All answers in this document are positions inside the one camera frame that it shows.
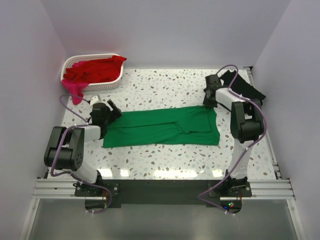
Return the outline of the green t-shirt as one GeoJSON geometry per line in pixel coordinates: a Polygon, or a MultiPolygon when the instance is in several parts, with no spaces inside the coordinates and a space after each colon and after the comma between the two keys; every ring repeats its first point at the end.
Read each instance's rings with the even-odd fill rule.
{"type": "Polygon", "coordinates": [[[108,127],[102,146],[217,146],[220,132],[216,118],[215,110],[204,106],[126,111],[108,127]]]}

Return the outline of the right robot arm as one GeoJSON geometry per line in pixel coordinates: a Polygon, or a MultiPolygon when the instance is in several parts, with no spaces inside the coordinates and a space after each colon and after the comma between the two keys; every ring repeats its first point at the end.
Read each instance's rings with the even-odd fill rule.
{"type": "Polygon", "coordinates": [[[233,197],[246,188],[252,148],[266,134],[261,103],[224,86],[216,74],[206,76],[205,83],[203,105],[215,108],[220,104],[230,111],[230,132],[234,138],[231,163],[225,171],[224,179],[212,190],[233,197]]]}

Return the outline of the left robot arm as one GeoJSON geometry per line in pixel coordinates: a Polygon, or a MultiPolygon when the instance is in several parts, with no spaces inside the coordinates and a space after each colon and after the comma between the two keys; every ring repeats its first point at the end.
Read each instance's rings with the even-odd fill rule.
{"type": "Polygon", "coordinates": [[[86,142],[102,140],[109,125],[122,116],[121,110],[108,100],[92,105],[88,122],[70,127],[55,126],[52,129],[45,154],[44,164],[50,167],[50,175],[69,175],[86,184],[86,191],[99,196],[104,190],[101,173],[85,162],[86,142]]]}

